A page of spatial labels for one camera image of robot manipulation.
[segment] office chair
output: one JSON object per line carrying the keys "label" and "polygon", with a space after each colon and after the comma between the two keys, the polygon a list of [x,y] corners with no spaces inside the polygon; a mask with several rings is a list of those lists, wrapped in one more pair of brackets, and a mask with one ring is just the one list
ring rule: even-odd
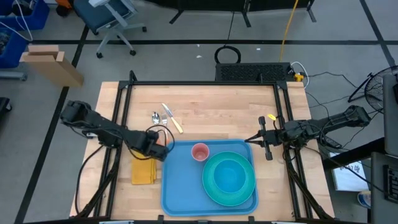
{"label": "office chair", "polygon": [[111,39],[111,35],[123,40],[130,48],[131,55],[137,54],[123,35],[123,30],[141,27],[143,32],[147,32],[147,28],[143,23],[130,25],[127,23],[126,19],[137,13],[131,0],[76,0],[73,8],[94,35],[98,35],[98,31],[103,27],[109,29],[97,49],[98,58],[103,57],[101,51]]}

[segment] green bowl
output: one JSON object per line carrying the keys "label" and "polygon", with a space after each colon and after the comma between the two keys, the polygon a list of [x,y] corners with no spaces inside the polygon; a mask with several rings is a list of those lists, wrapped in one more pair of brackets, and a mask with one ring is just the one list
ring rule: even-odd
{"label": "green bowl", "polygon": [[247,201],[256,187],[252,165],[235,152],[221,152],[211,157],[203,169],[202,181],[211,199],[229,207]]}

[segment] wooden table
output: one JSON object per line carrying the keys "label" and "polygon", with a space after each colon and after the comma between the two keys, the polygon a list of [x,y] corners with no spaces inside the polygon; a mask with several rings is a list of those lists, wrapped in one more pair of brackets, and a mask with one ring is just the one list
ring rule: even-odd
{"label": "wooden table", "polygon": [[[104,82],[99,93],[96,111],[111,119],[118,83]],[[290,104],[295,119],[310,119],[310,111],[302,83],[288,83]],[[123,113],[122,96],[118,123]],[[280,91],[285,113],[283,94]],[[127,126],[129,129],[145,130],[152,125],[153,111],[163,112],[160,103],[166,103],[175,119],[182,125],[183,134],[175,126],[168,127],[177,140],[186,139],[246,139],[257,133],[259,116],[276,115],[275,97],[271,86],[134,86],[129,106]],[[274,129],[266,118],[267,129]],[[315,140],[308,144],[318,149]],[[250,215],[257,221],[293,220],[292,200],[282,146],[271,147],[274,160],[267,161],[265,150],[251,145],[254,156],[259,205]],[[98,148],[96,139],[89,140],[85,158]],[[80,209],[88,203],[98,188],[104,152],[97,153],[87,163],[80,181]],[[326,184],[322,160],[319,154],[302,149],[302,162],[309,191],[331,216],[334,216]],[[160,205],[162,163],[157,163],[157,180],[153,185],[131,184],[132,156],[126,148],[122,150],[118,182],[113,204],[113,220],[156,220],[164,215],[165,220],[248,220],[248,215],[210,217],[169,217]],[[305,217],[302,194],[298,190],[301,216]],[[106,203],[102,203],[104,214]],[[75,215],[72,206],[71,215]]]}

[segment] knife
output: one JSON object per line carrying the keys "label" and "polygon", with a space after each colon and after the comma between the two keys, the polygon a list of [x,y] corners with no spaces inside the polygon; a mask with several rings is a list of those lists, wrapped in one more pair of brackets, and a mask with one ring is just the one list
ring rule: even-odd
{"label": "knife", "polygon": [[162,103],[162,106],[164,107],[164,110],[166,110],[166,113],[170,116],[171,120],[173,121],[175,127],[178,129],[179,133],[182,134],[184,131],[182,130],[181,126],[176,122],[176,120],[173,117],[173,113],[170,111],[170,109],[166,106],[166,104]]}

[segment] yellow cloth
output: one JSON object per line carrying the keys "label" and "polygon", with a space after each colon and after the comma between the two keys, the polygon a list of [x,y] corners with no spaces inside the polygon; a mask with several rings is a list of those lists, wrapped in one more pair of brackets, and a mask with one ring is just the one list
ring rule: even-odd
{"label": "yellow cloth", "polygon": [[[138,152],[133,152],[138,158],[145,158]],[[156,161],[155,159],[131,160],[131,183],[132,184],[153,184],[156,180]]]}

